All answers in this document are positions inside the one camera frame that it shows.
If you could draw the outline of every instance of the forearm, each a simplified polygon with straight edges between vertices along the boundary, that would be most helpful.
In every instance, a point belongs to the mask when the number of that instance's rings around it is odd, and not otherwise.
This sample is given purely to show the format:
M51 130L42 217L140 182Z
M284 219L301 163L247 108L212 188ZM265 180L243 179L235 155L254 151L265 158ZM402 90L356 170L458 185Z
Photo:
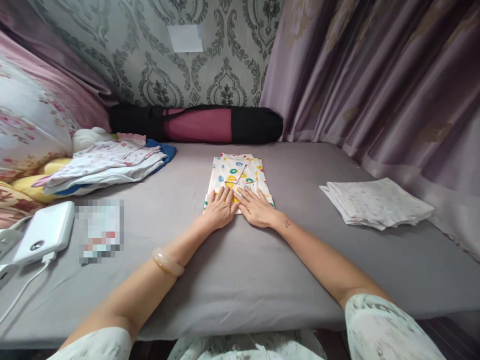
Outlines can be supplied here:
M170 242L163 249L163 253L170 260L185 267L211 232L209 225L199 218L187 231ZM86 334L108 327L126 329L133 343L142 326L176 280L175 276L163 271L153 260L147 260L110 293L70 335L62 348Z
M393 301L372 279L330 245L303 230L287 216L279 216L272 226L345 310L355 294L378 295Z

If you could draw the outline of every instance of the bed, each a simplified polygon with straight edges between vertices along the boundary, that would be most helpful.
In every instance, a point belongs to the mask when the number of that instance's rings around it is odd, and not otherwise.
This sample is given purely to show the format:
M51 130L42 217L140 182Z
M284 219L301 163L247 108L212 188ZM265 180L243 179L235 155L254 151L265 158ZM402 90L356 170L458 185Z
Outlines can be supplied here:
M0 325L1 348L59 346L153 248L167 244L202 213L212 159L222 152L262 158L275 206L351 259L414 318L480 310L480 287L474 286L480 265L428 221L385 231L342 221L318 186L373 177L335 146L174 145L178 152L173 161L141 183L83 197L124 201L123 251L100 264L82 266L75 222L69 247ZM25 267L0 290L0 314L38 268ZM253 228L236 215L198 250L139 339L339 329L343 324L340 306L289 246L273 231Z

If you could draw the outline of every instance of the red and black bag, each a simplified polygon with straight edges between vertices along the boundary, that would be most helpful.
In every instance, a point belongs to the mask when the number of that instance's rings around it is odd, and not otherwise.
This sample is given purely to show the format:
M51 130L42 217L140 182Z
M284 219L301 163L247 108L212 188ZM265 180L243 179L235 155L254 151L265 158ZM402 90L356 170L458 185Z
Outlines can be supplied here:
M278 140L283 119L268 107L197 105L186 109L121 103L109 110L114 133L158 142L266 144Z

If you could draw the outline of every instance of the woman's left hand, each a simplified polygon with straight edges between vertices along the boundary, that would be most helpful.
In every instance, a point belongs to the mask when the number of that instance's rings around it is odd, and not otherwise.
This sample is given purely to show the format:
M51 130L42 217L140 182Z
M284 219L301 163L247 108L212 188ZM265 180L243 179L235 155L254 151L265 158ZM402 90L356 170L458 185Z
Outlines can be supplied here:
M234 191L229 187L222 186L217 194L212 190L208 197L208 205L200 219L207 222L212 230L223 228L232 221L239 208L240 203L232 204L233 196Z

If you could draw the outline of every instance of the wallpaper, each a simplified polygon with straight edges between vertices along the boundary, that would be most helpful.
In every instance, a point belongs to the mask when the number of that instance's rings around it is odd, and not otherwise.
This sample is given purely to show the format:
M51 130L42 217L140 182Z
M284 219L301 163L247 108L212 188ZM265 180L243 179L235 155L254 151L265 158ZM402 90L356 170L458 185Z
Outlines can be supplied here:
M284 0L28 0L123 101L258 106ZM175 53L167 25L198 24Z

